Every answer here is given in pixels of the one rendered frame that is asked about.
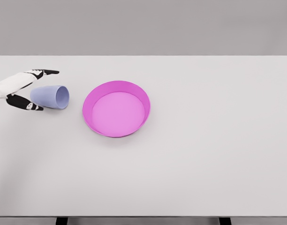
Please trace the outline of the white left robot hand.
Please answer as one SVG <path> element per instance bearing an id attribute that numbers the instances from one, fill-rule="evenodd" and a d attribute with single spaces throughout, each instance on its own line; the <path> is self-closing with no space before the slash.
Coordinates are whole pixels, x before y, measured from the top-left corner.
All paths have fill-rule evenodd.
<path id="1" fill-rule="evenodd" d="M 16 92 L 30 86 L 35 81 L 43 78 L 44 76 L 57 75 L 59 73 L 60 72 L 57 70 L 32 69 L 12 75 L 0 81 L 0 84 L 3 86 L 3 89 L 7 96 L 7 98 L 4 100 L 8 105 L 22 110 L 43 111 L 44 110 L 43 107 L 38 106 L 32 101 L 17 95 Z"/>

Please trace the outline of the lavender blue cup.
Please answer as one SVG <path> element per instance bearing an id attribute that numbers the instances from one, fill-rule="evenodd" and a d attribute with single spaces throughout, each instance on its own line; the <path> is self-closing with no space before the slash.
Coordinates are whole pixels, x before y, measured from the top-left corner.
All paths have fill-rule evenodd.
<path id="1" fill-rule="evenodd" d="M 69 104 L 69 91 L 65 86 L 44 86 L 30 92 L 32 102 L 52 109 L 65 109 Z"/>

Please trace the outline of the pink round plate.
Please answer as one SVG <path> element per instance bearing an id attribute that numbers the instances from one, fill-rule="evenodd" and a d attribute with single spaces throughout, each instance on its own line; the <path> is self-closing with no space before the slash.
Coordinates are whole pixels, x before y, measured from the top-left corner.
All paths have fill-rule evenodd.
<path id="1" fill-rule="evenodd" d="M 112 138 L 139 130 L 148 120 L 151 102 L 138 85 L 110 81 L 95 87 L 85 98 L 83 119 L 94 132 Z"/>

